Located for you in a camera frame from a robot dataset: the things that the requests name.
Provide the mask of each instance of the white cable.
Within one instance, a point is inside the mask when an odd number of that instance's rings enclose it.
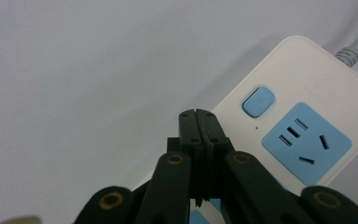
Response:
[[[358,61],[358,38],[349,47],[341,49],[335,56],[349,67],[356,64]]]

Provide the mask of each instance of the white surface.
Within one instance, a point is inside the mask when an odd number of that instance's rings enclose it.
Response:
[[[244,113],[242,104],[261,86],[276,98],[255,119]],[[309,39],[284,39],[213,112],[237,150],[256,156],[280,183],[300,195],[305,185],[262,145],[263,138],[298,103],[310,106],[351,139],[345,155],[317,183],[328,186],[358,154],[358,74]]]
[[[180,112],[212,110],[290,35],[335,53],[358,0],[0,1],[0,221],[72,223],[133,188]],[[358,203],[358,157],[331,186]]]

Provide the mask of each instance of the power strip switch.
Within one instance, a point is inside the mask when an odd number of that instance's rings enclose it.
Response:
[[[214,110],[236,150],[299,194],[358,153],[358,74],[302,36],[283,40]]]

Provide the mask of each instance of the blue switch button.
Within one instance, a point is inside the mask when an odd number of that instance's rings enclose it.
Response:
[[[275,95],[267,87],[259,87],[242,104],[242,109],[252,118],[258,118],[275,101]]]

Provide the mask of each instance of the white background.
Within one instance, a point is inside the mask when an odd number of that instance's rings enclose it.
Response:
[[[72,223],[134,188],[179,113],[212,110],[290,35],[337,52],[358,0],[0,1],[0,221]],[[330,187],[358,203],[358,157]]]

